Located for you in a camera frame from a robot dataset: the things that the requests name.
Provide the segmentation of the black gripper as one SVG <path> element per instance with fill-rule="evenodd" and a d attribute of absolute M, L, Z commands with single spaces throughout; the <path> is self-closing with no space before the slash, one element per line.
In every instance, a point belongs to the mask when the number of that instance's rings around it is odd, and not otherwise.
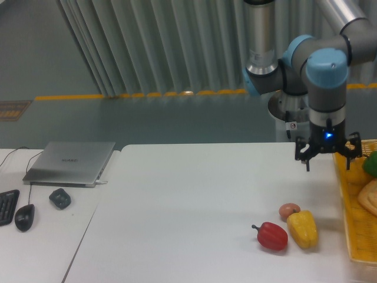
<path fill-rule="evenodd" d="M 351 160 L 362 156 L 362 141 L 358 131 L 345 138 L 345 121 L 333 125 L 331 119 L 324 126 L 318 126 L 310 121 L 309 142 L 303 137 L 295 140 L 295 160 L 306 165 L 310 171 L 310 159 L 319 153 L 339 153 L 346 157 L 346 170 L 350 169 Z"/>

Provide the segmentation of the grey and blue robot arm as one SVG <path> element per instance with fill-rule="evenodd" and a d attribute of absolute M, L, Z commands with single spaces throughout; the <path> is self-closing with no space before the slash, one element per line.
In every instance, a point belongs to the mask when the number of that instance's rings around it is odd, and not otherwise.
<path fill-rule="evenodd" d="M 361 157 L 359 133 L 345 134 L 349 67 L 376 58 L 376 28 L 353 1 L 317 1 L 336 36 L 296 37 L 278 58 L 275 51 L 275 2 L 245 1 L 249 20 L 249 59 L 243 71 L 252 95 L 274 91 L 307 96 L 308 139 L 295 139 L 295 159 L 308 164 L 318 154 Z"/>

